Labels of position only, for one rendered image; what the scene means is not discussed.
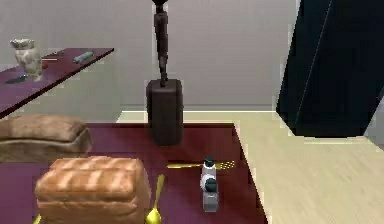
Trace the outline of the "teal green bottle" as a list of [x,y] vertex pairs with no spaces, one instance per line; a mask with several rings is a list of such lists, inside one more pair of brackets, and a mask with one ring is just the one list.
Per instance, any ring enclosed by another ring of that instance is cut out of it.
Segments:
[[79,56],[74,57],[73,63],[76,63],[76,64],[82,63],[83,61],[87,60],[88,58],[92,57],[93,55],[94,55],[93,51],[85,52]]

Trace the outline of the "pale mottled vase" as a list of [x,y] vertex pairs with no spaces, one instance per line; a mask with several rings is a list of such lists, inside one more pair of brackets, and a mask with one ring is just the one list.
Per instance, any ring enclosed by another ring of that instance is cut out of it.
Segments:
[[13,39],[10,45],[15,49],[15,58],[26,75],[37,82],[42,79],[42,57],[32,39]]

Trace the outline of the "gold spatula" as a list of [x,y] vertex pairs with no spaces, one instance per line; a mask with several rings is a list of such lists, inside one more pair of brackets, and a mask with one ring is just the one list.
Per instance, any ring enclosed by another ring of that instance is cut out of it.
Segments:
[[[194,167],[201,167],[205,168],[206,165],[204,163],[202,164],[168,164],[168,169],[182,169],[182,168],[194,168]],[[223,161],[223,162],[216,162],[213,167],[216,170],[226,170],[231,169],[235,167],[234,161]]]

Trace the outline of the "white pepper shaker black top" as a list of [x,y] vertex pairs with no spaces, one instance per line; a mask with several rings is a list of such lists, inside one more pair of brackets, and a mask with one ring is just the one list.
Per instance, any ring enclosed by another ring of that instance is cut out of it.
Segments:
[[200,187],[202,190],[207,191],[212,184],[216,184],[216,165],[211,156],[207,156],[202,164]]

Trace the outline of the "grey salt shaker dark top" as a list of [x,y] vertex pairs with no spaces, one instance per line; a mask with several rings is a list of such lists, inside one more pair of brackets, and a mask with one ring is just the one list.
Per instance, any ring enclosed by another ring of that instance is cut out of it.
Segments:
[[205,212],[216,212],[219,204],[217,181],[208,178],[203,185],[203,209]]

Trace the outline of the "dark red dining table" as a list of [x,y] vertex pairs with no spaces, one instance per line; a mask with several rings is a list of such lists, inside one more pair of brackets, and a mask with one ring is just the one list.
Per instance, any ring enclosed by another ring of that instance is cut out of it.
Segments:
[[[186,124],[182,143],[154,145],[143,124],[94,123],[91,155],[139,158],[150,184],[166,176],[159,200],[164,224],[268,224],[232,123]],[[219,207],[203,210],[199,168],[169,169],[171,163],[201,163],[211,156],[233,161],[231,169],[217,173]],[[0,163],[0,224],[31,224],[37,213],[35,181],[47,171],[46,163]]]

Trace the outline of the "gold spoon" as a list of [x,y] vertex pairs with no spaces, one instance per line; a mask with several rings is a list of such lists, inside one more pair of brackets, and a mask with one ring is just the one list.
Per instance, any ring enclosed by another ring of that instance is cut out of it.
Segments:
[[162,217],[158,209],[158,203],[159,203],[159,199],[163,189],[164,181],[165,181],[165,175],[160,174],[157,178],[156,193],[155,193],[153,208],[146,216],[145,224],[161,224],[162,222]]

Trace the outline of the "orange-brown striped bread loaf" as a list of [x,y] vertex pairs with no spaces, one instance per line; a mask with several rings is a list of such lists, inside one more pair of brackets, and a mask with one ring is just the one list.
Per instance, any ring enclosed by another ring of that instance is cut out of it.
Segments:
[[144,224],[151,190],[141,160],[93,156],[54,162],[35,196],[43,224]]

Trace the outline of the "dark red countertop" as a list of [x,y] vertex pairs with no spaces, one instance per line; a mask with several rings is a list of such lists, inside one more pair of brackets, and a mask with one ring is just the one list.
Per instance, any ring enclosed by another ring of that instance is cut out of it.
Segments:
[[[82,63],[73,63],[73,58],[85,52],[93,51],[94,55]],[[57,54],[46,55],[45,59],[56,58],[56,62],[49,62],[48,68],[43,70],[43,79],[39,82],[25,80],[17,84],[5,84],[23,74],[20,66],[0,72],[0,119],[13,113],[30,101],[53,89],[65,80],[79,73],[81,70],[96,63],[114,51],[113,48],[66,48]]]

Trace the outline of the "brown bread loaf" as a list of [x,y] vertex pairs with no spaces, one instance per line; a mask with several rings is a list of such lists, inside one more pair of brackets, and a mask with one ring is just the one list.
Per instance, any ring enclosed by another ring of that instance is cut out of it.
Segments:
[[0,121],[0,162],[53,162],[91,148],[87,124],[78,118],[32,114]]

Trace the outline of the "dark teal knife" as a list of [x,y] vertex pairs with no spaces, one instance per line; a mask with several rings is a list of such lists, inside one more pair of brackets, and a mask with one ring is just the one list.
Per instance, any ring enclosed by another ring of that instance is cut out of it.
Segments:
[[20,83],[20,82],[24,82],[27,78],[28,78],[28,75],[24,74],[24,75],[9,79],[9,80],[5,81],[4,83],[5,84]]

